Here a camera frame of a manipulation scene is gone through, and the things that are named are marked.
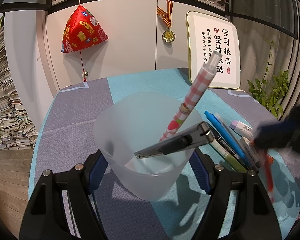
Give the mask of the purple white correction tape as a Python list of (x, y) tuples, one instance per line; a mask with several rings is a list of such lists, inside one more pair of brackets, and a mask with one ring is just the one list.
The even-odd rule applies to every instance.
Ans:
[(253, 129), (247, 124), (234, 120), (229, 127), (241, 137), (245, 137), (249, 140), (253, 139)]

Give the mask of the red triangular hanging ornament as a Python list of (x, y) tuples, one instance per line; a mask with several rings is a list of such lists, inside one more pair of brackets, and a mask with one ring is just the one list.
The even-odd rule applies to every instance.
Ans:
[(69, 17), (63, 32), (62, 53), (70, 53), (100, 44), (108, 39), (97, 19), (79, 5)]

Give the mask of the tall stack of books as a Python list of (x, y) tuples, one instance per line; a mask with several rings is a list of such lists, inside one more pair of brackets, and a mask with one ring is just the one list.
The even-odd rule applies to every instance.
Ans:
[(0, 149), (34, 148), (38, 131), (15, 88), (7, 61), (4, 28), (0, 26)]

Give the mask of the pink checkered pen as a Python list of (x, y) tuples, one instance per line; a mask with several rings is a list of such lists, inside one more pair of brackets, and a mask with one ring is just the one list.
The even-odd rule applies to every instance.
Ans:
[(183, 102), (180, 104), (179, 109), (174, 115), (172, 121), (168, 124), (163, 135), (160, 137), (160, 141), (175, 135), (185, 120), (189, 117), (215, 77), (217, 73), (217, 66), (221, 59), (222, 55), (217, 51), (213, 51), (208, 62), (202, 65), (190, 87), (190, 90), (185, 96)]

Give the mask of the grey white marker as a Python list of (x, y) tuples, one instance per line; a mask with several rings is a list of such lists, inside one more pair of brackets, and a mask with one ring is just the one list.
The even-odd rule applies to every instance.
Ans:
[(242, 147), (244, 148), (245, 153), (247, 153), (249, 155), (250, 159), (254, 162), (255, 166), (257, 168), (260, 168), (260, 157), (259, 157), (257, 151), (255, 150), (255, 148), (253, 147), (252, 143), (250, 142), (250, 140), (245, 137), (241, 137), (239, 142), (241, 143)]

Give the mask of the blue grey tablecloth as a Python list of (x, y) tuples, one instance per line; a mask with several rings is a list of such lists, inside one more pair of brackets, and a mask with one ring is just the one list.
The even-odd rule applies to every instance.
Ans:
[[(57, 93), (43, 121), (34, 149), (29, 189), (42, 172), (63, 172), (97, 151), (93, 125), (105, 109), (138, 92), (155, 92), (183, 100), (190, 84), (183, 69), (154, 70), (79, 83)], [(250, 127), (274, 122), (274, 116), (245, 92), (212, 89), (196, 107), (200, 114), (219, 114), (230, 124)], [(274, 209), (283, 236), (300, 213), (300, 158), (289, 150), (271, 150)], [(112, 170), (106, 170), (91, 198), (98, 208), (109, 239), (190, 239), (209, 201), (186, 165), (165, 197), (156, 202), (140, 200), (127, 191)]]

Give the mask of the orange red pen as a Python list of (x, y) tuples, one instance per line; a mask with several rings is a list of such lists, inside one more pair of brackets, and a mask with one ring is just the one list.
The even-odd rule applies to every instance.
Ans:
[(267, 152), (264, 153), (264, 171), (266, 174), (268, 193), (272, 193), (274, 184), (271, 174), (271, 157), (267, 154)]

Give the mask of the translucent white pen cup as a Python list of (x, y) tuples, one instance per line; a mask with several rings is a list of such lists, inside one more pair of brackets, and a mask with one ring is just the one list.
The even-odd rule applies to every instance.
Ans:
[(159, 200), (175, 183), (195, 148), (213, 141), (197, 111), (178, 133), (160, 140), (181, 101), (154, 92), (129, 95), (96, 119), (94, 140), (122, 185), (147, 201)]

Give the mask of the silver utility knife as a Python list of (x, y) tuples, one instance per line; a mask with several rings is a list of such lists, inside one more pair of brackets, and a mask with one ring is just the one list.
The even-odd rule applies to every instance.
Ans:
[(137, 159), (151, 158), (185, 151), (213, 142), (214, 136), (205, 121), (193, 125), (172, 137), (135, 152)]

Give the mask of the green potted plant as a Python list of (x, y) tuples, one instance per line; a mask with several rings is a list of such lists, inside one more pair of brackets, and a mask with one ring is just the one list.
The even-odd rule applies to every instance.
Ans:
[(288, 70), (279, 70), (277, 75), (270, 72), (275, 70), (276, 44), (266, 38), (264, 41), (269, 46), (267, 57), (264, 59), (265, 69), (260, 79), (247, 80), (249, 94), (279, 120), (283, 116), (281, 101), (288, 93), (289, 75)]

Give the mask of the clear light blue pen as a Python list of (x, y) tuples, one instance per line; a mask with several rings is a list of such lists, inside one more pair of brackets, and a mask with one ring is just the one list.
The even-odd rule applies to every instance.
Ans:
[(218, 119), (218, 121), (222, 124), (222, 126), (224, 127), (224, 129), (230, 134), (230, 136), (232, 137), (232, 139), (237, 143), (237, 145), (241, 148), (241, 150), (243, 151), (244, 154), (246, 154), (242, 144), (237, 140), (237, 138), (234, 136), (234, 134), (232, 133), (232, 131), (230, 131), (230, 128), (228, 128), (226, 126), (226, 123), (224, 122), (224, 120), (221, 118), (221, 116), (219, 114), (215, 114), (216, 119)]

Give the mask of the green white highlighter pen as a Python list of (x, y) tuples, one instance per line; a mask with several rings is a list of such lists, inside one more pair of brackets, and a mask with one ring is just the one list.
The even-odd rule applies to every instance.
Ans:
[(210, 145), (227, 161), (237, 172), (245, 173), (247, 170), (220, 144), (216, 139)]

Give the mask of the black marker pen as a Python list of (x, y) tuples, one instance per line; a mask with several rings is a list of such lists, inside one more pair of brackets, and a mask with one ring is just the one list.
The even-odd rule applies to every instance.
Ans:
[(212, 127), (211, 124), (207, 123), (208, 127), (213, 133), (214, 139), (217, 140), (246, 170), (248, 169), (247, 165), (239, 157), (237, 153), (228, 145), (228, 143), (221, 137), (221, 135)]

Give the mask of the gold medal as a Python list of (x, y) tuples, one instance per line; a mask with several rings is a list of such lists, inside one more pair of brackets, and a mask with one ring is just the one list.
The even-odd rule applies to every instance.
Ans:
[(171, 29), (167, 29), (162, 33), (162, 39), (166, 43), (172, 43), (175, 40), (175, 33)]

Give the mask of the striped medal ribbon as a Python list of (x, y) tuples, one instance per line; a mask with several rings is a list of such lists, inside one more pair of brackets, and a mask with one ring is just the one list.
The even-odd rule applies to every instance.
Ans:
[(167, 0), (166, 4), (167, 4), (167, 11), (164, 11), (160, 7), (157, 7), (157, 15), (161, 17), (162, 21), (166, 24), (167, 28), (170, 29), (172, 26), (173, 2)]

